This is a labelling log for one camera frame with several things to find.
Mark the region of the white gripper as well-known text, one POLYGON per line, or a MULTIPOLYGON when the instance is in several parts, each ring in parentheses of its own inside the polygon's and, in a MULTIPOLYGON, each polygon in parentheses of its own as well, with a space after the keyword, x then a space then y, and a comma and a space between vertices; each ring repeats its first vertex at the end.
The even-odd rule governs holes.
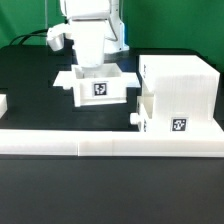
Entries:
POLYGON ((106 22, 77 20, 71 23, 78 65, 92 69, 104 63, 106 22))

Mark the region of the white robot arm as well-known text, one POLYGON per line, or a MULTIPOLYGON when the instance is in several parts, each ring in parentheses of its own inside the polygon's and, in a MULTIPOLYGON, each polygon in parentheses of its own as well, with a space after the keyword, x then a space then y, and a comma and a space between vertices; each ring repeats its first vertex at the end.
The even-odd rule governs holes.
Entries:
POLYGON ((65 37, 73 41, 82 68, 100 67, 106 56, 129 50, 119 0, 60 0, 60 7, 67 20, 65 37))

